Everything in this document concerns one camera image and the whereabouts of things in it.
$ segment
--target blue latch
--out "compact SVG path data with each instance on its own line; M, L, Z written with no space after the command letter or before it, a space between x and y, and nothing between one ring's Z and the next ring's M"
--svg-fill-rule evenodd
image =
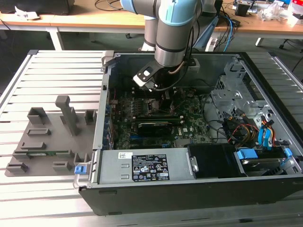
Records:
M239 159L252 159L258 158L258 155L254 149L241 149L237 152Z
M259 145L263 145L268 150L271 150L271 146L269 146L269 142L268 142L270 135L271 135L270 130L268 130L268 129L264 130L263 126L260 128L259 135L258 135L258 143L259 143Z
M76 166L75 167L75 174L84 175L86 173L87 166Z
M287 157L290 157L291 155L293 155L292 151L289 148L285 148L284 153L286 154Z

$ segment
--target circuit board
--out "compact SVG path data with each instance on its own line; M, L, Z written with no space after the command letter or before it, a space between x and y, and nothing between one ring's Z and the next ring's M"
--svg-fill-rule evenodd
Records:
M182 148L211 142L201 97L194 90L180 88L169 100L136 98L126 92L113 103L114 149Z

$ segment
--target power supply label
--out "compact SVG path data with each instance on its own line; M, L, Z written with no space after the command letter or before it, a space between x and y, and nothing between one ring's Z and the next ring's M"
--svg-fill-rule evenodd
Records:
M169 180L166 155L133 155L133 181Z

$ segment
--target blue cable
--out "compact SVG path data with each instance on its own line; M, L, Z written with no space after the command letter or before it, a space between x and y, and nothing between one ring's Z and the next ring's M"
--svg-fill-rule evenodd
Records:
M225 52L226 49L228 48L228 46L229 46L229 44L230 44L230 41L231 41L231 36L232 36L232 21L231 21L228 17L224 17L224 18L226 18L226 19L229 20L229 23L230 23L230 25L231 25L231 31L230 31L230 33L229 33L229 37L228 37L228 40L227 40L227 44L226 44L226 46L225 46L223 52Z

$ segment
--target slotted metal table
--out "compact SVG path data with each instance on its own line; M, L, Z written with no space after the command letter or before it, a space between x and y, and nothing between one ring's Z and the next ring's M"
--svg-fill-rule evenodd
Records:
M69 95L76 112L98 109L103 73L102 51L30 52L0 99L0 226L297 226L303 222L303 193L267 205L251 205L203 210L180 210L99 217L73 188L73 176L6 177L5 168L27 126L31 107L59 112L57 95ZM300 96L290 84L287 69L267 53L252 53L251 58L266 70L270 67L279 81L276 88L293 102ZM290 106L296 114L302 109ZM164 195L153 196L159 201Z

